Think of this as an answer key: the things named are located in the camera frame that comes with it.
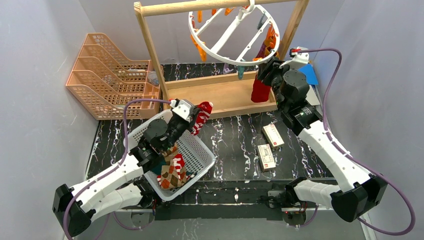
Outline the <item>purple sock with yellow cuff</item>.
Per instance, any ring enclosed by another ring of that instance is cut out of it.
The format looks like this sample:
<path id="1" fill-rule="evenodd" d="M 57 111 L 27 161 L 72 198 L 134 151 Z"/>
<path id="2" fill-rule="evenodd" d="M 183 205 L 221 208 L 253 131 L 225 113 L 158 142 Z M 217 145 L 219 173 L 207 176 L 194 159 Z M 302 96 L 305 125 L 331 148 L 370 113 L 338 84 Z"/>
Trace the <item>purple sock with yellow cuff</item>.
<path id="1" fill-rule="evenodd" d="M 256 55 L 256 57 L 253 59 L 254 61 L 258 60 L 258 59 L 262 59 L 264 57 L 266 57 L 268 54 L 266 53 L 266 48 L 269 46 L 269 40 L 264 40 L 261 44 L 261 47 Z"/>

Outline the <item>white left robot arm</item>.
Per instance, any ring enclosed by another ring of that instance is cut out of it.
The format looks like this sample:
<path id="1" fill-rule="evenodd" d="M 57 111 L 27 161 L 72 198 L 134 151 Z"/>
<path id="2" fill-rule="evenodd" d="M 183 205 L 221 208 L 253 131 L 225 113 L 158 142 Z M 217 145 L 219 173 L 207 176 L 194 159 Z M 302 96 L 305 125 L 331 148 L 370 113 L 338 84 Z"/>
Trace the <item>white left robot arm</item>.
<path id="1" fill-rule="evenodd" d="M 183 194 L 200 180 L 215 164 L 216 157 L 198 136 L 185 131 L 177 140 L 185 168 L 194 177 L 181 187 L 164 189 L 157 176 L 139 166 L 139 161 L 128 154 L 123 164 L 115 163 L 92 178 L 55 191 L 53 212 L 68 239 L 83 233 L 96 219 L 122 208 L 136 206 L 145 196 L 134 181 L 145 179 L 163 201 L 169 202 Z"/>

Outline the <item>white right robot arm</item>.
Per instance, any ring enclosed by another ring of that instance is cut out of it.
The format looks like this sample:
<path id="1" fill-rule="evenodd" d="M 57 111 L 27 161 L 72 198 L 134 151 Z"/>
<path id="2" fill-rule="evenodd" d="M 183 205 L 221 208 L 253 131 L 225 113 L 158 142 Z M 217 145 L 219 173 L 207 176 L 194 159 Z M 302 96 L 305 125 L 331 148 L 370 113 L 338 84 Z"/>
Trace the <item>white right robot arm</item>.
<path id="1" fill-rule="evenodd" d="M 285 186 L 283 199 L 329 207 L 346 222 L 377 206 L 387 182 L 350 161 L 349 152 L 335 146 L 337 140 L 325 129 L 322 115 L 306 100 L 310 90 L 306 75 L 274 57 L 259 65 L 257 79 L 271 87 L 283 123 L 317 154 L 337 181 L 333 185 L 299 177 Z"/>

